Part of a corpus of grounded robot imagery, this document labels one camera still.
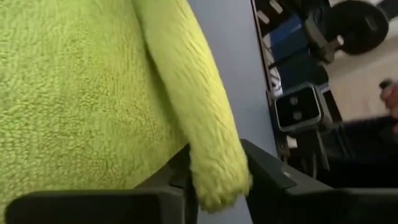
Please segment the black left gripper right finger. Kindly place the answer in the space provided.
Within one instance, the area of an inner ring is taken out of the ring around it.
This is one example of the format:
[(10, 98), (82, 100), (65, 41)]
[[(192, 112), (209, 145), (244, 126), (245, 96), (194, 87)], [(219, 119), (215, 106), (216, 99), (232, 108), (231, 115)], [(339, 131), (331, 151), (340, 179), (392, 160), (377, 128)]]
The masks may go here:
[(397, 189), (334, 189), (241, 140), (254, 224), (397, 224)]

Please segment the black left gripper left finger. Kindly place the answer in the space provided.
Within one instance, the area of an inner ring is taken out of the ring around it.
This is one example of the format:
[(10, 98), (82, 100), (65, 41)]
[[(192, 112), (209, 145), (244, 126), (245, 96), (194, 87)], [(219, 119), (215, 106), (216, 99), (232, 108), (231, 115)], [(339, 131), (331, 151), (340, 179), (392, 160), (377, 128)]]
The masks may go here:
[(155, 174), (127, 190), (51, 190), (25, 194), (5, 209), (8, 224), (196, 223), (198, 202), (185, 146)]

